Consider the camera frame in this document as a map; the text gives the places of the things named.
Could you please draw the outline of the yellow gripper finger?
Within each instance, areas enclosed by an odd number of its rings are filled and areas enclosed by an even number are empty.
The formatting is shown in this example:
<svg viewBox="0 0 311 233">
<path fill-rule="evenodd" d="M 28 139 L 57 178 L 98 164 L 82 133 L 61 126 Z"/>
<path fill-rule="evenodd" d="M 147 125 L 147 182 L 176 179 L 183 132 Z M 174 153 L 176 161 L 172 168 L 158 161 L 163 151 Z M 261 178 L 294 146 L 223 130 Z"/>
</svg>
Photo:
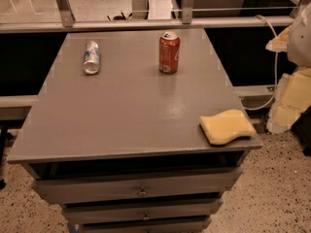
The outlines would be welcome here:
<svg viewBox="0 0 311 233">
<path fill-rule="evenodd" d="M 311 69 L 298 67 L 291 75 L 284 74 L 277 84 L 266 124 L 268 131 L 280 134 L 290 130 L 310 106 Z"/>
<path fill-rule="evenodd" d="M 288 40 L 291 28 L 288 26 L 280 34 L 270 40 L 266 49 L 273 52 L 286 52 L 288 49 Z"/>
</svg>

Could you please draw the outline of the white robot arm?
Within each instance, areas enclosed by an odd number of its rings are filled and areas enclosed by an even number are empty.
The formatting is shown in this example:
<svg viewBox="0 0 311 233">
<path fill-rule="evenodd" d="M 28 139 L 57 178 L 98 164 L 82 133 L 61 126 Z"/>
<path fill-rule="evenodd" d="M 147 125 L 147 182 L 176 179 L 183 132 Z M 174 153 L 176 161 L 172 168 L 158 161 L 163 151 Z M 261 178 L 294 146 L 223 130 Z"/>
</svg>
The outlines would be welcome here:
<svg viewBox="0 0 311 233">
<path fill-rule="evenodd" d="M 289 130 L 311 106 L 311 3 L 302 6 L 294 23 L 270 40 L 266 48 L 285 52 L 296 65 L 291 75 L 284 74 L 278 82 L 268 114 L 268 131 L 279 134 Z"/>
</svg>

